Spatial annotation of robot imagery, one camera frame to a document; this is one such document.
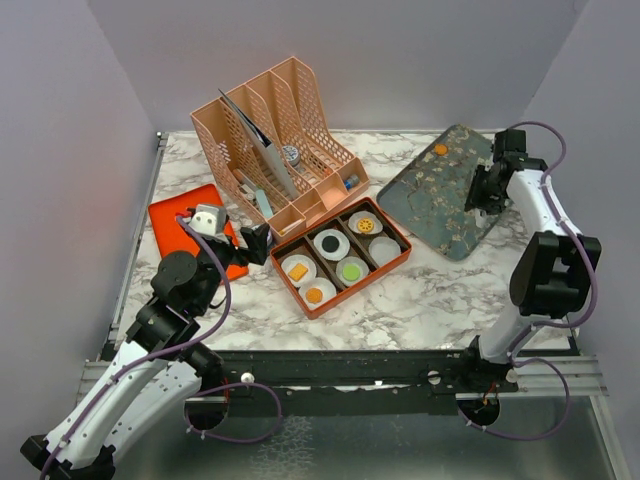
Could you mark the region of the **round orange chip cookie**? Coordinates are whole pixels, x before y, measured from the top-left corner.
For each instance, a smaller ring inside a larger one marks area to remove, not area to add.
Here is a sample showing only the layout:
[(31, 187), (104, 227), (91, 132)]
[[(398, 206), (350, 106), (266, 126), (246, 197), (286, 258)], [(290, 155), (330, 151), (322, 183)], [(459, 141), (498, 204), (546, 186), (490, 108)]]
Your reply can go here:
[(305, 299), (310, 304), (319, 304), (324, 299), (324, 293), (320, 288), (312, 287), (306, 291)]

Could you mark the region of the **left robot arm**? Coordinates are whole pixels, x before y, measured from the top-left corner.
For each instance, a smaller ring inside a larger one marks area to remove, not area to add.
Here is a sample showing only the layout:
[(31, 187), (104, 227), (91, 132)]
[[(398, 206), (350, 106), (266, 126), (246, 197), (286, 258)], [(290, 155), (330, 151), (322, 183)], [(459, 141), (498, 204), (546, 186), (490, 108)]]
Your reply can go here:
[(177, 222), (198, 253), (178, 250), (160, 261), (150, 300), (99, 380), (57, 427), (21, 446), (41, 478), (110, 479), (118, 456), (174, 404), (230, 389), (222, 359), (203, 343), (217, 329), (201, 333), (197, 320), (218, 288), (230, 286), (229, 267), (265, 263), (270, 228), (243, 228), (239, 247), (200, 214)]

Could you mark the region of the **orange cookie tin box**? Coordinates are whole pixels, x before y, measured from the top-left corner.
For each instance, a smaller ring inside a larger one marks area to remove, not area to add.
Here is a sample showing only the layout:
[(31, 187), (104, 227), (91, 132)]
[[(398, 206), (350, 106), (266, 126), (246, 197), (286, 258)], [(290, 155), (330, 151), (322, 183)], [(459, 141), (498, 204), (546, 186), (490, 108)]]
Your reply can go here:
[(316, 319), (404, 263), (408, 239), (363, 198), (271, 252), (304, 315)]

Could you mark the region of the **steel serving tongs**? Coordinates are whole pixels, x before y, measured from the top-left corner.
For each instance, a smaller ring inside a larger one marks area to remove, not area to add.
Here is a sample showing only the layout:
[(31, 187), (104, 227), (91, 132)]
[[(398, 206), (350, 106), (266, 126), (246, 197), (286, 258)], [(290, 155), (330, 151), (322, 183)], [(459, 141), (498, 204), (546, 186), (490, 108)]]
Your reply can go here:
[(487, 215), (484, 211), (475, 211), (475, 222), (478, 228), (484, 228), (487, 222)]

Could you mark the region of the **orange tin lid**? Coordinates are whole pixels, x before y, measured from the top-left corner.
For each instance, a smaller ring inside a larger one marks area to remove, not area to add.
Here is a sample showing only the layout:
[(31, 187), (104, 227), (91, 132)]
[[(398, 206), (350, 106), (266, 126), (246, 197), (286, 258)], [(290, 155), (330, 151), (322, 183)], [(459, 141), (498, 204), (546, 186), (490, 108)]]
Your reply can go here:
[[(176, 251), (185, 251), (194, 256), (198, 255), (200, 245), (176, 221), (178, 214), (194, 213), (198, 204), (212, 204), (224, 207), (221, 197), (213, 184), (207, 184), (169, 199), (152, 203), (148, 207), (156, 243), (162, 258)], [(186, 218), (185, 222), (189, 223), (190, 220), (191, 217)], [(227, 221), (224, 233), (226, 238), (223, 241), (229, 240), (235, 246), (239, 246), (239, 241), (230, 221)]]

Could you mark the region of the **green macaron cookie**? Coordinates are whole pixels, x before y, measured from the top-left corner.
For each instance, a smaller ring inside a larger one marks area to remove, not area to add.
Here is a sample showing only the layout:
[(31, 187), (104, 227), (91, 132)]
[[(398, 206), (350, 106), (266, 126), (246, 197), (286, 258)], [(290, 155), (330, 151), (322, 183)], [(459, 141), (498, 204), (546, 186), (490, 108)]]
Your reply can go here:
[(362, 270), (357, 264), (349, 263), (343, 267), (342, 275), (348, 282), (355, 282), (360, 279)]

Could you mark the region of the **rectangular yellow cracker cookie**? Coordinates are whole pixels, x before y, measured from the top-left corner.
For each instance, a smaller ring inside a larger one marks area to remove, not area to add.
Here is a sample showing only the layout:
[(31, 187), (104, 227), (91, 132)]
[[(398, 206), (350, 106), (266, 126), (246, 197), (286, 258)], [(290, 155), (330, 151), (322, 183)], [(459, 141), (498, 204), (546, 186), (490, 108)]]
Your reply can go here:
[(289, 278), (294, 282), (300, 282), (305, 275), (309, 272), (306, 265), (302, 263), (296, 263), (288, 272)]

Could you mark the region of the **black sandwich cookie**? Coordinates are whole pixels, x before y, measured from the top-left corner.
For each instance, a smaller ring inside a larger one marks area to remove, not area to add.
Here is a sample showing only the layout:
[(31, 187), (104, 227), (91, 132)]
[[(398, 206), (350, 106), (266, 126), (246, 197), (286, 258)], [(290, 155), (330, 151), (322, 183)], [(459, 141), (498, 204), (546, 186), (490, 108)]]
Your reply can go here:
[(327, 253), (336, 252), (340, 248), (340, 240), (335, 235), (327, 235), (322, 239), (322, 248)]

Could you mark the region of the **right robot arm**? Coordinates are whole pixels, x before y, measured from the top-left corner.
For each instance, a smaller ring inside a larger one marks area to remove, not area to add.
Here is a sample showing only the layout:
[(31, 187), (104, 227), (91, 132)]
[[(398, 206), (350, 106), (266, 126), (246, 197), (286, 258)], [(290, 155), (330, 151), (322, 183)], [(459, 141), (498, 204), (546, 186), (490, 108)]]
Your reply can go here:
[(554, 164), (527, 152), (527, 122), (495, 134), (490, 167), (477, 167), (465, 202), (477, 217), (497, 215), (513, 203), (528, 244), (509, 282), (509, 304), (499, 319), (465, 349), (461, 384), (481, 391), (503, 381), (516, 356), (541, 328), (574, 329), (593, 313), (600, 241), (569, 219), (552, 186)]

